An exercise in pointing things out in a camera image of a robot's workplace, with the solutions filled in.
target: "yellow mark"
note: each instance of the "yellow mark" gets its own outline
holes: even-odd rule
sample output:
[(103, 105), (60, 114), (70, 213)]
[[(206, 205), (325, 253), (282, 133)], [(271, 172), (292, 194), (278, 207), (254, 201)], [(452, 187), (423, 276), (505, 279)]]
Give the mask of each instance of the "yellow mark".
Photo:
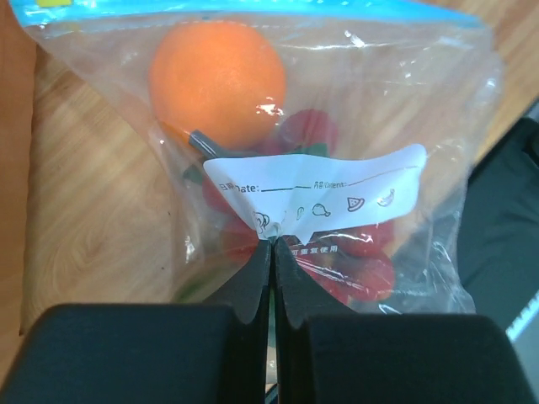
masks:
[(37, 5), (40, 7), (58, 7), (71, 6), (73, 0), (37, 0)]

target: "blue bag strip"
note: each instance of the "blue bag strip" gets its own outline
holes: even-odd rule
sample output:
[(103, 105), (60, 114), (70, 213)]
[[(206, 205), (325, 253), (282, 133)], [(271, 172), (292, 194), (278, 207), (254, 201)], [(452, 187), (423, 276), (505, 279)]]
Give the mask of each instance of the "blue bag strip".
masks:
[(73, 0), (71, 6), (41, 8), (36, 0), (11, 0), (24, 27), (55, 22), (148, 15), (222, 11), (287, 13), (393, 22), (446, 22), (479, 26), (476, 17), (405, 0)]

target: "orange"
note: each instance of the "orange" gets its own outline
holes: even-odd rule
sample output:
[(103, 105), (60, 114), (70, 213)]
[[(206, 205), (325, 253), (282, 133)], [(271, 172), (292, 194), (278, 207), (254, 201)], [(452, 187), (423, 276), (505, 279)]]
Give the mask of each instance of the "orange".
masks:
[(275, 128), (286, 72), (256, 30), (232, 21), (179, 24), (150, 68), (153, 110), (174, 138), (200, 130), (222, 147), (246, 149)]

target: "plastic bag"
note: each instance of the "plastic bag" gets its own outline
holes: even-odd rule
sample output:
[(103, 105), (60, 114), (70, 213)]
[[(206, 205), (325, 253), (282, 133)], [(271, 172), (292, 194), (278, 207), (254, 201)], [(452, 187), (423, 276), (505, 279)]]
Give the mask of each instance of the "plastic bag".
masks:
[(284, 236), (359, 312), (474, 311), (456, 235), (501, 71), (474, 17), (398, 0), (12, 5), (169, 176), (157, 300), (203, 300)]

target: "watermelon icon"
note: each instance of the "watermelon icon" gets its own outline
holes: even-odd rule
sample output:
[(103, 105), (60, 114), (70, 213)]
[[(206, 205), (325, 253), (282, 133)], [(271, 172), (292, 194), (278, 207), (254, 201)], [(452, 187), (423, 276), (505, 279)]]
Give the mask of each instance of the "watermelon icon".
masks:
[(365, 200), (363, 198), (348, 198), (348, 212), (355, 212), (363, 206), (364, 203)]

